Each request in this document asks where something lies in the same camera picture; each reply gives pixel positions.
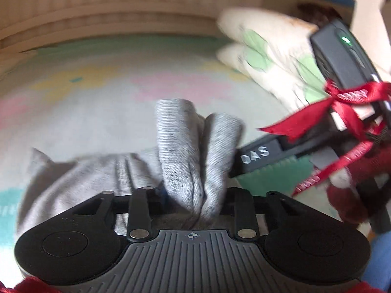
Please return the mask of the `red gloved right hand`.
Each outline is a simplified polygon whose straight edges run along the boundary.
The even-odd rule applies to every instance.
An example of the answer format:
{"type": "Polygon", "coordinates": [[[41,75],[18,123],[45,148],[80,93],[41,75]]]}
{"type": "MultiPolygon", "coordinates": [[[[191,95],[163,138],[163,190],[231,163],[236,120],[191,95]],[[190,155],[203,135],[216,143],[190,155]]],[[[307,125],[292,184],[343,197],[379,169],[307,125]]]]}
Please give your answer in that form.
{"type": "Polygon", "coordinates": [[[389,143],[330,176],[328,201],[342,221],[358,225],[376,215],[390,217],[390,180],[379,187],[379,175],[390,175],[389,143]]]}

